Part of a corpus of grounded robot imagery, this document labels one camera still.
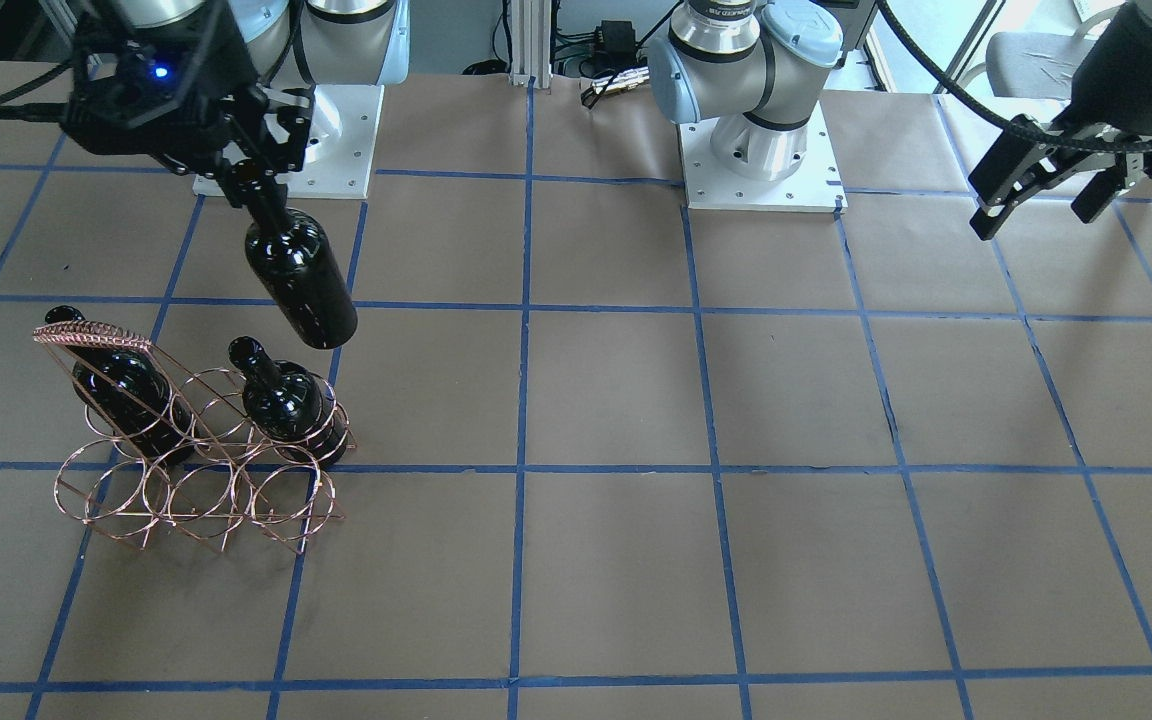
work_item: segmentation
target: metal base plate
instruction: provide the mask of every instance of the metal base plate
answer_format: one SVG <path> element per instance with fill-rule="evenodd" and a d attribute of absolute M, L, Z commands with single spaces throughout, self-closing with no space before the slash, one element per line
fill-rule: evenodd
<path fill-rule="evenodd" d="M 380 105 L 385 88 L 372 85 L 320 85 L 317 92 L 326 94 L 339 114 L 339 136 L 324 137 L 305 152 L 305 169 L 280 174 L 287 183 L 288 197 L 323 197 L 324 199 L 365 200 L 371 181 L 371 161 L 376 154 L 376 128 L 380 126 Z M 319 123 L 314 109 L 314 122 Z M 243 158 L 236 145 L 229 145 L 225 156 L 230 160 Z M 210 179 L 194 181 L 195 195 L 223 195 L 220 185 Z"/>
<path fill-rule="evenodd" d="M 838 160 L 829 131 L 817 104 L 808 120 L 808 147 L 803 165 L 781 182 L 742 177 L 719 164 L 708 146 L 718 118 L 679 126 L 682 173 L 687 182 L 687 207 L 696 210 L 767 210 L 780 213 L 833 213 L 847 209 Z"/>

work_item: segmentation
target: chair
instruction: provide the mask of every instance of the chair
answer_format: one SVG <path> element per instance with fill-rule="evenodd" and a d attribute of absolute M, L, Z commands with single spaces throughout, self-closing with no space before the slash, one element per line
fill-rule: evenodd
<path fill-rule="evenodd" d="M 963 73 L 961 86 L 986 73 L 996 97 L 1036 97 L 1069 100 L 1074 70 L 1096 45 L 1087 33 L 1114 17 L 1117 8 L 1092 15 L 1075 29 L 1074 36 L 1051 32 L 1000 32 L 990 38 L 984 63 Z"/>

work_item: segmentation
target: white mounting plate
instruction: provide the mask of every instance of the white mounting plate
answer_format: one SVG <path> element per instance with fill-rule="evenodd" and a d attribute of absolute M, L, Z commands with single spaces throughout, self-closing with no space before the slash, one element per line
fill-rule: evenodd
<path fill-rule="evenodd" d="M 380 127 L 380 105 L 385 88 L 374 85 L 320 85 L 339 113 L 339 137 L 329 138 L 329 152 L 305 152 L 305 169 L 283 173 L 279 182 L 287 183 L 288 197 L 323 197 L 329 200 L 365 200 L 371 182 L 371 161 L 376 154 L 376 128 Z M 314 122 L 320 119 L 314 111 Z M 238 146 L 225 150 L 225 158 L 241 160 Z M 218 196 L 220 185 L 205 177 L 194 181 L 195 195 Z"/>
<path fill-rule="evenodd" d="M 838 160 L 829 131 L 817 104 L 808 120 L 808 146 L 803 164 L 781 182 L 742 177 L 718 162 L 708 136 L 718 118 L 679 126 L 682 174 L 687 182 L 687 207 L 696 210 L 767 210 L 778 213 L 833 213 L 847 209 Z"/>

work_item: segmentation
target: copper wire rack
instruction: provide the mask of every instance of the copper wire rack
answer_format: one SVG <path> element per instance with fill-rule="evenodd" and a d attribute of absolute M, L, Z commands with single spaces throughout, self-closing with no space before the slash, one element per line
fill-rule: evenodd
<path fill-rule="evenodd" d="M 289 445 L 265 437 L 243 414 L 243 378 L 233 370 L 189 372 L 147 338 L 92 320 L 43 325 L 33 331 L 33 340 L 46 347 L 88 401 L 84 418 L 97 438 L 61 462 L 52 495 L 60 511 L 93 532 L 143 550 L 156 535 L 174 530 L 219 553 L 240 528 L 252 525 L 300 555 L 331 521 L 344 518 L 332 475 L 305 450 L 338 424 L 346 432 L 325 455 L 334 455 L 340 445 L 355 447 L 348 414 L 323 378 L 314 376 L 329 412 L 303 441 Z M 74 381 L 70 366 L 78 363 L 111 386 L 119 388 L 118 384 L 82 359 L 73 350 L 76 347 L 145 355 L 168 384 L 168 404 L 151 407 L 124 392 L 152 420 L 137 432 L 123 433 L 90 391 Z M 184 412 L 175 414 L 175 407 Z M 160 423 L 182 439 L 161 455 L 146 456 L 132 439 Z M 170 465 L 169 457 L 179 458 L 184 448 L 192 452 L 189 460 Z"/>

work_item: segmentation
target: wine bottle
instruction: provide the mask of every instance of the wine bottle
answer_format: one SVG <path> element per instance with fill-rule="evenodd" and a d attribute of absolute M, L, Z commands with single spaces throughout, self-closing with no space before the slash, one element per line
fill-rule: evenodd
<path fill-rule="evenodd" d="M 84 318 L 74 306 L 59 305 L 47 311 L 45 319 L 65 323 Z M 71 371 L 74 393 L 127 437 L 142 456 L 151 461 L 166 456 L 162 463 L 170 468 L 194 454 L 191 445 L 182 446 L 184 438 L 177 431 L 188 427 L 189 412 L 179 401 L 170 402 L 168 381 L 145 354 L 128 348 L 67 347 L 79 357 Z M 173 423 L 164 416 L 168 404 Z"/>
<path fill-rule="evenodd" d="M 344 420 L 308 370 L 288 359 L 275 363 L 248 336 L 229 343 L 229 362 L 247 379 L 243 410 L 270 439 L 305 448 L 323 468 L 344 455 Z"/>
<path fill-rule="evenodd" d="M 344 344 L 358 327 L 358 313 L 328 233 L 306 213 L 288 209 L 287 185 L 251 160 L 234 164 L 233 179 L 255 220 L 247 229 L 247 264 L 302 341 L 319 350 Z"/>

